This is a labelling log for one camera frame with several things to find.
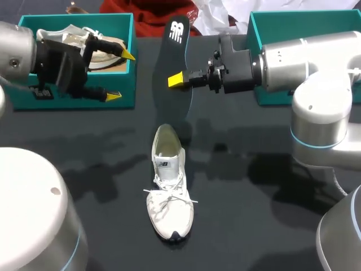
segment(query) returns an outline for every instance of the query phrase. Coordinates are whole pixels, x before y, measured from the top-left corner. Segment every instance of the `black tabletop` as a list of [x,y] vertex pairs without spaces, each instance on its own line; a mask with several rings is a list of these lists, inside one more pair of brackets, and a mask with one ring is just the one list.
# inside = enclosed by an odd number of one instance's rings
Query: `black tabletop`
[[[235,42],[244,43],[240,36]],[[89,271],[321,271],[315,233],[337,202],[331,175],[294,164],[290,108],[260,107],[252,92],[196,89],[179,130],[195,218],[189,239],[160,241],[148,217],[156,109],[152,71],[160,40],[139,39],[134,110],[13,112],[7,102],[0,145],[49,159],[75,199],[89,241]],[[203,68],[217,37],[190,38],[187,64]],[[353,108],[352,121],[361,121]],[[359,175],[337,171],[356,188]]]

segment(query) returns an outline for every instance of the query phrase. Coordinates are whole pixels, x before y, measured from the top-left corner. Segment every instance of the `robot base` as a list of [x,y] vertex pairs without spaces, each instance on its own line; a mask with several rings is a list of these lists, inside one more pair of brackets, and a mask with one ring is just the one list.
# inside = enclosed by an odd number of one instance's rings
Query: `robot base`
[[85,232],[59,172],[19,148],[0,148],[0,161],[0,271],[84,271]]

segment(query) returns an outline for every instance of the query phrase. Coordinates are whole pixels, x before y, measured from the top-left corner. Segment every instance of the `shoelace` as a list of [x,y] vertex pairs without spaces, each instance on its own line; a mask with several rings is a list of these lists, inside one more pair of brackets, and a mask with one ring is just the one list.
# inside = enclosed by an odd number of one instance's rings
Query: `shoelace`
[[99,33],[98,30],[92,30],[89,27],[83,27],[84,30],[88,31],[89,33],[93,34],[95,37],[97,37],[98,39],[102,39],[103,34]]
[[178,182],[175,185],[167,185],[167,181],[162,181],[161,178],[158,176],[158,174],[155,175],[154,182],[159,186],[160,190],[146,190],[143,191],[148,193],[153,193],[156,195],[161,195],[162,197],[159,198],[157,201],[157,205],[159,205],[158,208],[156,208],[156,211],[162,210],[167,202],[172,200],[173,198],[182,200],[186,203],[198,203],[195,200],[187,199],[184,195],[182,195],[179,192],[180,184],[183,181],[183,173],[179,172],[178,175]]

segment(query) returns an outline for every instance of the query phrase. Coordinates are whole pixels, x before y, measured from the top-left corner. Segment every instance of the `shoe insole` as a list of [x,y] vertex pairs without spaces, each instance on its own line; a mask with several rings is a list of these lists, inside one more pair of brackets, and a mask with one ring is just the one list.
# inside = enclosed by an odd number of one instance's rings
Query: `shoe insole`
[[177,15],[165,26],[158,60],[153,73],[152,91],[161,123],[184,120],[191,107],[193,89],[169,89],[168,77],[187,69],[186,52],[190,35],[188,17]]

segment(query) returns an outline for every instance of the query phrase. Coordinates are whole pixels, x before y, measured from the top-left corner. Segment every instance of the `cable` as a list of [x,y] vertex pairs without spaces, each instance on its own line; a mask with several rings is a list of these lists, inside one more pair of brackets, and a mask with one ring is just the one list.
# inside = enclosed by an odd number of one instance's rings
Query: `cable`
[[2,77],[0,75],[0,85],[7,85],[7,86],[12,86],[14,88],[17,88],[17,89],[20,89],[20,90],[24,90],[24,91],[31,91],[30,88],[28,88],[27,86],[22,86],[22,85],[19,85],[19,84],[14,84],[12,82],[10,82],[9,80],[6,80],[4,77]]
[[332,168],[332,174],[333,174],[333,183],[336,185],[336,188],[341,192],[343,196],[347,196],[348,193],[341,187],[341,185],[338,183],[336,174],[334,172],[334,168]]

